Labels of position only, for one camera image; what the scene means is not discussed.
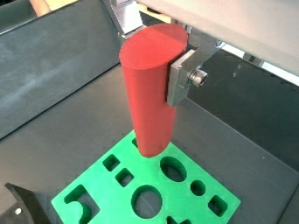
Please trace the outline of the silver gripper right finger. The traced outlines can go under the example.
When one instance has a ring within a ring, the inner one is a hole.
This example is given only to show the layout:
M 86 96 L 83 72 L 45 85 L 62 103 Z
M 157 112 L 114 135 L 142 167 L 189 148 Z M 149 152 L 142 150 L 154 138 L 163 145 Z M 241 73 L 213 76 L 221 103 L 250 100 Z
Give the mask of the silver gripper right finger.
M 170 66 L 167 103 L 177 107 L 187 97 L 191 86 L 202 86 L 209 74 L 202 70 L 204 63 L 225 46 L 225 43 L 194 27 L 187 27 L 190 34 L 187 50 Z

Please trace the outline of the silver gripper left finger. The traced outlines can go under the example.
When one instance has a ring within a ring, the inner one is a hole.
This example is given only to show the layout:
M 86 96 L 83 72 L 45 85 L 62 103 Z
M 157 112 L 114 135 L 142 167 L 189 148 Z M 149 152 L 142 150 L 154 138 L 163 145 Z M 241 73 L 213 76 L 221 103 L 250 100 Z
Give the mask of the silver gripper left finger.
M 117 27 L 119 42 L 125 44 L 146 28 L 137 0 L 103 0 L 103 3 Z

